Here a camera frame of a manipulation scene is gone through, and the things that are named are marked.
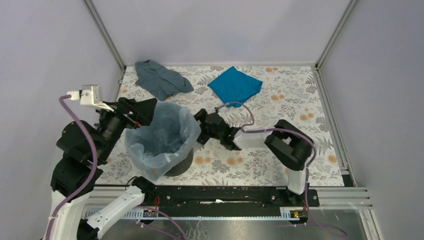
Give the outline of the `light blue trash bag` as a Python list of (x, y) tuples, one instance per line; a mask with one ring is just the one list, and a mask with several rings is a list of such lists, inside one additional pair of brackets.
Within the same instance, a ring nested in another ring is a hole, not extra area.
[(163, 101), (156, 104), (149, 126), (126, 131), (125, 146), (142, 175), (157, 181), (194, 151), (200, 133), (188, 107)]

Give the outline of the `black ribbed trash bin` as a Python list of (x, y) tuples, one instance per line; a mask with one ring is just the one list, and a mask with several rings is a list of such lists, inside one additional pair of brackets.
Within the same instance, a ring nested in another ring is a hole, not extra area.
[(194, 157), (193, 149), (190, 150), (186, 158), (184, 158), (180, 163), (172, 167), (168, 172), (164, 175), (166, 177), (176, 177), (185, 173), (192, 165)]

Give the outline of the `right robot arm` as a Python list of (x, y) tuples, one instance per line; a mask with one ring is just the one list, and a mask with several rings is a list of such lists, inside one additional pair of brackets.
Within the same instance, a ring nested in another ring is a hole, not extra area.
[(293, 206), (301, 205), (306, 199), (308, 159), (316, 156), (313, 140), (286, 120), (279, 120), (271, 128), (245, 129), (231, 127), (217, 113), (205, 109), (194, 115), (199, 122), (201, 134), (197, 142), (205, 145), (209, 139), (218, 140), (229, 151), (263, 148), (289, 169), (287, 201)]

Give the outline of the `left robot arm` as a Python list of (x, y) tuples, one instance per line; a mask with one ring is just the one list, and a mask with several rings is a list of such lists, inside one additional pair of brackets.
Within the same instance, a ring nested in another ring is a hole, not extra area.
[(103, 173), (100, 165), (106, 163), (124, 129), (151, 124), (158, 101), (121, 97), (108, 104), (111, 111), (99, 110), (99, 123), (94, 128), (70, 110), (65, 102), (70, 98), (69, 94), (59, 98), (73, 121), (63, 129), (56, 143), (63, 155), (51, 178), (52, 204), (44, 239), (100, 240), (131, 208), (138, 204), (148, 206), (155, 200), (151, 188), (131, 186), (97, 214), (83, 216), (86, 201)]

